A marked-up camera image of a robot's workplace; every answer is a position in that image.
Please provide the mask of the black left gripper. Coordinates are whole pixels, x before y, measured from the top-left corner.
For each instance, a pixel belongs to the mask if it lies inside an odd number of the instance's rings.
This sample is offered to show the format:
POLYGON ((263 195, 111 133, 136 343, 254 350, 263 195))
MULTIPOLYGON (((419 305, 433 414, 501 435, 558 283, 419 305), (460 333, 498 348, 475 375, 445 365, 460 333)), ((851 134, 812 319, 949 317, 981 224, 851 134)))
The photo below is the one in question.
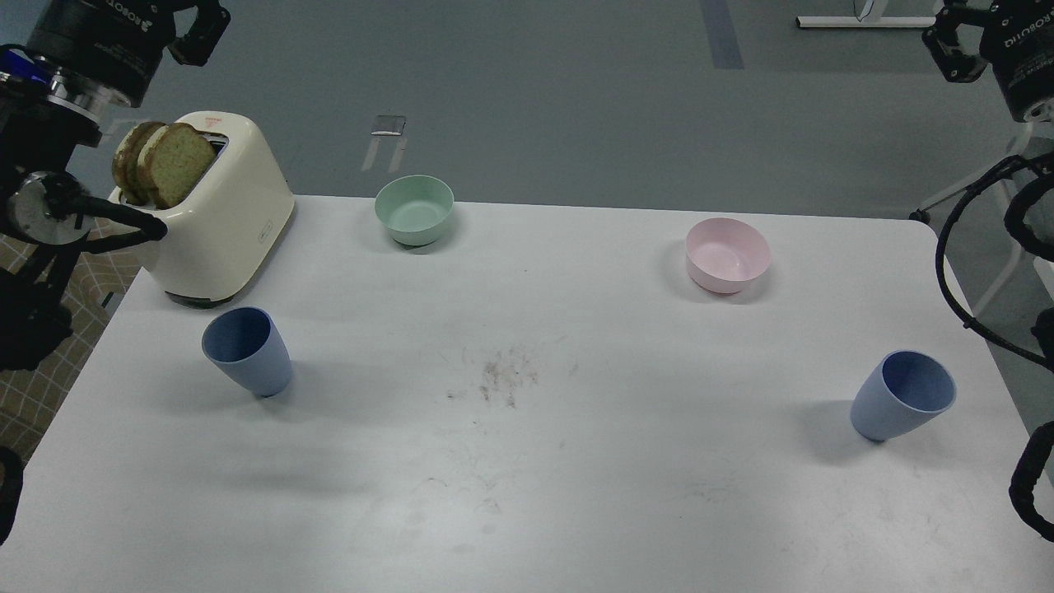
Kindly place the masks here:
POLYGON ((168 44, 177 63, 203 67, 230 23, 218 1, 48 1, 26 52, 139 108, 168 44), (191 8, 194 21, 175 39, 175 12, 191 8))

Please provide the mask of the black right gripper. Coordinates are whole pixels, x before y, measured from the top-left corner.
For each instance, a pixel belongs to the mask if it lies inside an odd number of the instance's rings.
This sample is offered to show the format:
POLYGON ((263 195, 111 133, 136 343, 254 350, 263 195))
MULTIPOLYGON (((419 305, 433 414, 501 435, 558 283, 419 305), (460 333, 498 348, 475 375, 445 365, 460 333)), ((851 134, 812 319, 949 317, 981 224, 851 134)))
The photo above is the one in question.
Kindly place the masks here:
POLYGON ((1013 120, 1051 119, 1052 1, 995 1, 989 12, 970 7, 968 1, 940 1, 933 24, 922 31, 922 42, 946 82, 975 82, 989 63, 1013 120), (960 26, 985 27, 981 56, 963 50, 960 26))

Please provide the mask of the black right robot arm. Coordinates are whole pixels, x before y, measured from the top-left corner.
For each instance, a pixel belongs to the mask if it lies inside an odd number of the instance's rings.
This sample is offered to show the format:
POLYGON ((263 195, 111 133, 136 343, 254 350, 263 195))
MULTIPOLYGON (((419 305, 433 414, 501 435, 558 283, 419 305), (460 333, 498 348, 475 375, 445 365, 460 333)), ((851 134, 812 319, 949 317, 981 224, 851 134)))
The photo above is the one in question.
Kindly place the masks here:
POLYGON ((982 294, 985 307, 1026 254, 1052 260, 1052 240, 1028 222, 1028 215, 1052 195, 1052 4, 1050 1, 994 1, 989 7, 971 7, 967 1, 944 1, 934 22, 921 35, 923 44, 952 83, 975 82, 991 70, 1004 97, 1016 138, 1006 156, 975 180, 952 195, 957 203, 940 229, 935 252, 935 271, 945 303, 961 324, 991 345, 1050 371, 1052 369, 1052 312, 1046 309, 1031 333, 1040 347, 1031 352, 985 327, 953 296, 946 282, 946 246, 956 222, 968 206, 989 187, 998 187, 1006 203, 1004 228, 1012 240, 1011 256, 982 294))

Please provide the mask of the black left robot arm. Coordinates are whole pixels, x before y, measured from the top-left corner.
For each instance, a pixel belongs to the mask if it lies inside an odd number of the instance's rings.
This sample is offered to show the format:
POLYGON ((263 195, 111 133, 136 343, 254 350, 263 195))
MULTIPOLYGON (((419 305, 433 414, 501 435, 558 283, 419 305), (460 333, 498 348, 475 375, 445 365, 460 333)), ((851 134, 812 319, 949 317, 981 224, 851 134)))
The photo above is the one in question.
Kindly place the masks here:
POLYGON ((1 361, 33 371, 72 334, 63 307, 82 253, 161 240, 153 215, 91 193, 69 174, 95 147, 110 104, 137 108, 162 54, 201 67, 231 15, 217 1, 48 1, 26 44, 2 46, 2 233, 30 259, 2 271, 1 361))

